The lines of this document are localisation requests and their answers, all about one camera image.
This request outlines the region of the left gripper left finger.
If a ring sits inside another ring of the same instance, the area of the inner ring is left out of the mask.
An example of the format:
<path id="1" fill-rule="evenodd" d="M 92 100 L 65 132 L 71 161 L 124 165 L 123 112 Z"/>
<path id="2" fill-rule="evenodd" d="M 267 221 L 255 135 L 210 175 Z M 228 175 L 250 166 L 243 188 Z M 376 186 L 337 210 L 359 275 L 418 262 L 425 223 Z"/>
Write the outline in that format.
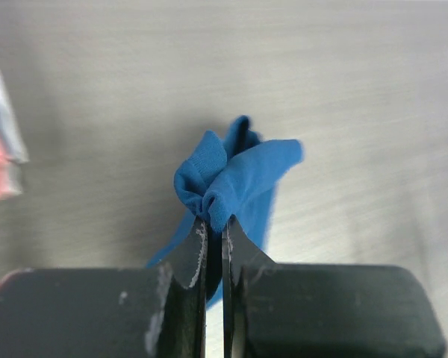
<path id="1" fill-rule="evenodd" d="M 150 268 L 27 268 L 0 281 L 0 357 L 203 357 L 208 233 Z"/>

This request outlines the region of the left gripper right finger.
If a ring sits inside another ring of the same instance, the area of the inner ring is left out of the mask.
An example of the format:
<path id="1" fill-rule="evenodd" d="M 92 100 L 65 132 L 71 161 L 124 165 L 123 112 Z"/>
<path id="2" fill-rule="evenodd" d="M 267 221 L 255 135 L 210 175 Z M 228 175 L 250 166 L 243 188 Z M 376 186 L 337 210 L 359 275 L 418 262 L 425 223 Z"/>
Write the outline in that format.
<path id="1" fill-rule="evenodd" d="M 231 219 L 222 237 L 226 357 L 444 357 L 420 281 L 399 266 L 271 260 Z"/>

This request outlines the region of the blue mickey t shirt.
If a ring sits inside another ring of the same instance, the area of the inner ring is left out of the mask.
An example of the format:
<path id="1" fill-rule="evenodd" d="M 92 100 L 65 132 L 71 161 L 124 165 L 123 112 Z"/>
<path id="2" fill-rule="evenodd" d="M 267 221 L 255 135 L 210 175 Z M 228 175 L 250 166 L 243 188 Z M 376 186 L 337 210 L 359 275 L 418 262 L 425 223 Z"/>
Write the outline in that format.
<path id="1" fill-rule="evenodd" d="M 159 263 L 188 235 L 195 218 L 210 227 L 212 254 L 219 255 L 221 235 L 236 216 L 246 236 L 264 248 L 278 181 L 304 157 L 297 139 L 264 141 L 248 116 L 230 125 L 225 138 L 206 131 L 193 153 L 178 167 L 175 193 L 186 211 L 169 244 L 147 265 Z"/>

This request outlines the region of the folded white t shirt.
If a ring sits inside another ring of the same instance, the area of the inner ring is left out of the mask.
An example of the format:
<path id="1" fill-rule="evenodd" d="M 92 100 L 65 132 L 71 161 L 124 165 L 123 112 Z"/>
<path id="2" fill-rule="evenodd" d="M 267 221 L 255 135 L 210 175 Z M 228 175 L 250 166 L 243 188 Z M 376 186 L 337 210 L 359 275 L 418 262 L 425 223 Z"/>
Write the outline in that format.
<path id="1" fill-rule="evenodd" d="M 29 161 L 16 116 L 0 71 L 0 143 L 6 156 L 4 193 L 0 198 L 21 195 L 23 192 L 23 168 Z"/>

